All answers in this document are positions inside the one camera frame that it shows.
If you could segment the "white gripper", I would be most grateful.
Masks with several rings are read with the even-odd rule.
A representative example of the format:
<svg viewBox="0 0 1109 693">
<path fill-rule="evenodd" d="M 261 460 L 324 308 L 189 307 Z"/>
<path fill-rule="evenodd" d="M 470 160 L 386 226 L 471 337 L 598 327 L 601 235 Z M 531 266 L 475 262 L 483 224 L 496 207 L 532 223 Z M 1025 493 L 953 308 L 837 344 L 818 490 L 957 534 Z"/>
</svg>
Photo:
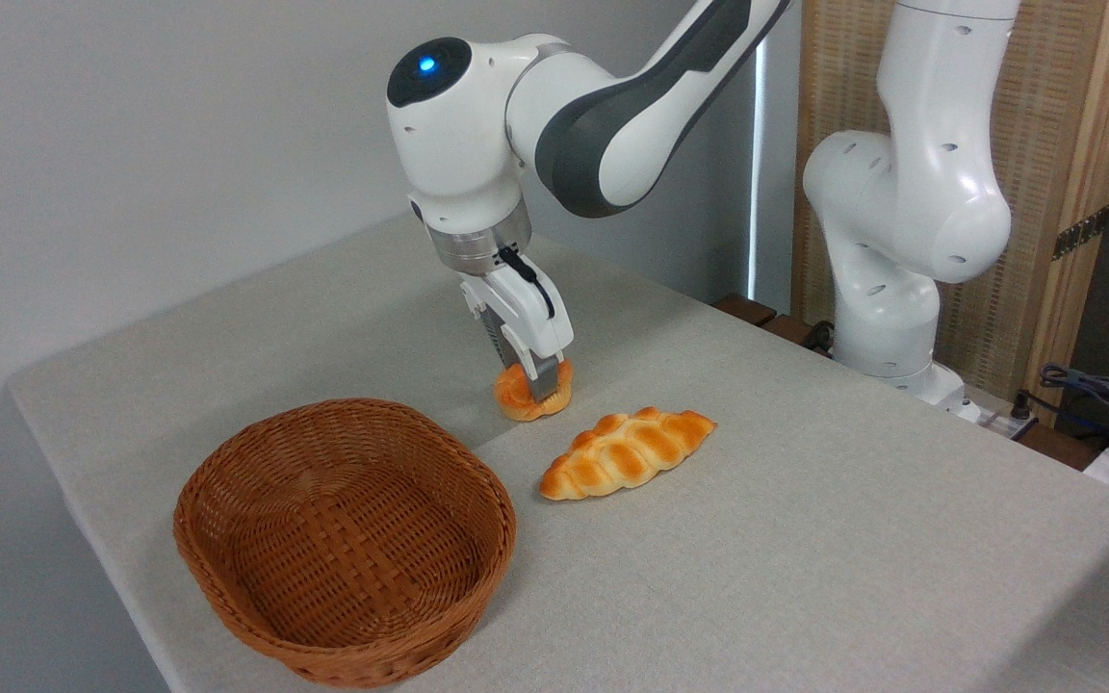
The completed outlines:
<svg viewBox="0 0 1109 693">
<path fill-rule="evenodd" d="M 482 276 L 459 273 L 468 308 L 503 363 L 523 361 L 533 402 L 558 390 L 558 367 L 573 330 L 554 282 L 528 258 L 503 263 Z"/>
</svg>

